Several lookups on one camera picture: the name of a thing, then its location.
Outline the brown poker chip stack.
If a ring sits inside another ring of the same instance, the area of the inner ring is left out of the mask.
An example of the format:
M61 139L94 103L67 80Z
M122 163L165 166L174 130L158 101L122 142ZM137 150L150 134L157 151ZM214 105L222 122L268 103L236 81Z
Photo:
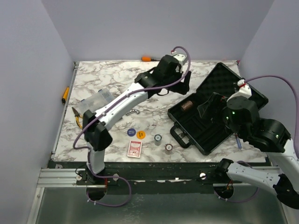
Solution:
M192 107L193 107L193 102L188 100L188 101L185 101L181 105L180 109L181 109L181 111L186 112L186 111L190 110Z

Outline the blue poker chip stack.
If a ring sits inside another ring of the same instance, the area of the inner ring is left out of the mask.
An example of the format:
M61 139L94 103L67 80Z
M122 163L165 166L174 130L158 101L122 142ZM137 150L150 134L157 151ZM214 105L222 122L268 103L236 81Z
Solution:
M162 136L160 134L156 134L154 136L154 143L156 146L159 146L161 145L161 142L162 142Z

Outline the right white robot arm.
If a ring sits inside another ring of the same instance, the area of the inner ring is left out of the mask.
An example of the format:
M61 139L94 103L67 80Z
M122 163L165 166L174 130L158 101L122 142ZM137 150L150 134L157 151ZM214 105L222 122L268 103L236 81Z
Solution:
M202 119L222 123L243 142L266 153L282 171L270 174L222 159L215 171L217 181L249 183L273 193L284 205L299 208L299 159L291 135L282 123L261 118L255 101L245 96L227 98L214 92L197 110Z

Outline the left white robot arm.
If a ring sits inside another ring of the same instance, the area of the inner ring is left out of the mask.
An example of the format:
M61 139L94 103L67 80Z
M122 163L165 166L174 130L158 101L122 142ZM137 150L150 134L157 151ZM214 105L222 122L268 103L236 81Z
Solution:
M188 53L178 54L175 50L161 58L158 65L140 73L134 82L120 96L95 112L87 110L83 115L84 139L88 146L87 178L93 184L103 181L105 149L112 143L109 130L129 110L166 89L185 95L189 91L191 72L182 71L191 65Z

